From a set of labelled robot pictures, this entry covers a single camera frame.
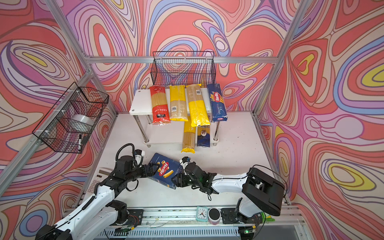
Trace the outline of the blue Barilla rigatoni box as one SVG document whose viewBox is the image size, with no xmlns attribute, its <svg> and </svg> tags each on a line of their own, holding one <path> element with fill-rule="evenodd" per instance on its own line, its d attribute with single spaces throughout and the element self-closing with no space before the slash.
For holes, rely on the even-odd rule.
<svg viewBox="0 0 384 240">
<path fill-rule="evenodd" d="M 159 168 L 155 175 L 149 177 L 149 179 L 171 189 L 177 188 L 177 185 L 173 183 L 172 178 L 183 171 L 183 167 L 179 161 L 175 161 L 159 153 L 155 153 L 150 160 L 150 163 L 159 166 Z"/>
</svg>

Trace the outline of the yellow Pastatime spaghetti bag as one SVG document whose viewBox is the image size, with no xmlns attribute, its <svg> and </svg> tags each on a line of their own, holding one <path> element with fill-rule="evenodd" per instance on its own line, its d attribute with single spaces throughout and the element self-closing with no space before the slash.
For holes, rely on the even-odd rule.
<svg viewBox="0 0 384 240">
<path fill-rule="evenodd" d="M 184 135 L 182 143 L 182 152 L 195 153 L 196 128 L 192 126 L 191 117 L 184 124 Z"/>
</svg>

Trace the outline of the dark blue spaghetti bag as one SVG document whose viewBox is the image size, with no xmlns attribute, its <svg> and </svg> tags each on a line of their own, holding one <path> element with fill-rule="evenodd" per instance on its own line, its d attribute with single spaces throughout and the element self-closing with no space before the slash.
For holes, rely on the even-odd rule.
<svg viewBox="0 0 384 240">
<path fill-rule="evenodd" d="M 198 147 L 209 148 L 210 147 L 210 126 L 198 127 Z"/>
</svg>

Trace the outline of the red noodle bag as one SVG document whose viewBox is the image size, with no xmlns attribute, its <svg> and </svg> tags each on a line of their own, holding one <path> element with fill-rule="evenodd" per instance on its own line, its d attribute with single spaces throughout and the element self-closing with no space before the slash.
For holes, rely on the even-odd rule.
<svg viewBox="0 0 384 240">
<path fill-rule="evenodd" d="M 150 87 L 154 125 L 170 124 L 170 115 L 164 87 Z"/>
</svg>

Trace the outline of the clear yellow-top spaghetti bag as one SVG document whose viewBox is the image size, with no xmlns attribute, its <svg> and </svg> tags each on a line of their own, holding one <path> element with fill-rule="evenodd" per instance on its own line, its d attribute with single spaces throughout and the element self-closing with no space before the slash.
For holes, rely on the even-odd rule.
<svg viewBox="0 0 384 240">
<path fill-rule="evenodd" d="M 185 86 L 170 86 L 170 120 L 178 122 L 187 122 L 187 103 Z"/>
</svg>

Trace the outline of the blue Barilla spaghetti box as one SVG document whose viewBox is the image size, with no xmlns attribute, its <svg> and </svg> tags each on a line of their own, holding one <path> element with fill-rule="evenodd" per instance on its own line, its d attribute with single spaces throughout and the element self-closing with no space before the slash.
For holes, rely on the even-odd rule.
<svg viewBox="0 0 384 240">
<path fill-rule="evenodd" d="M 213 122 L 227 121 L 228 115 L 220 84 L 208 84 L 207 89 L 210 97 Z"/>
</svg>

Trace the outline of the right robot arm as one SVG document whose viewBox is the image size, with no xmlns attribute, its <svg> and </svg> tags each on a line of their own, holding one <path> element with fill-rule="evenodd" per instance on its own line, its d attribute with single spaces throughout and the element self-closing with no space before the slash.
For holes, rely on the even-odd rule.
<svg viewBox="0 0 384 240">
<path fill-rule="evenodd" d="M 212 195 L 221 193 L 241 193 L 239 212 L 250 218 L 264 212 L 280 216 L 285 194 L 285 185 L 270 175 L 252 166 L 248 172 L 238 175 L 206 173 L 195 162 L 183 166 L 183 171 L 172 177 L 178 188 L 190 186 Z"/>
</svg>

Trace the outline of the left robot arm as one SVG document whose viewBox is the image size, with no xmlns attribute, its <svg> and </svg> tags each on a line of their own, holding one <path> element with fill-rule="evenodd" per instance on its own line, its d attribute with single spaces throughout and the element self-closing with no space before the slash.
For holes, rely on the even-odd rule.
<svg viewBox="0 0 384 240">
<path fill-rule="evenodd" d="M 130 218 L 127 204 L 117 196 L 128 188 L 128 183 L 152 177 L 161 167 L 143 164 L 143 151 L 131 143 L 125 144 L 115 156 L 115 167 L 93 194 L 74 211 L 56 222 L 45 225 L 36 234 L 37 240 L 92 240 L 112 224 L 125 225 Z"/>
</svg>

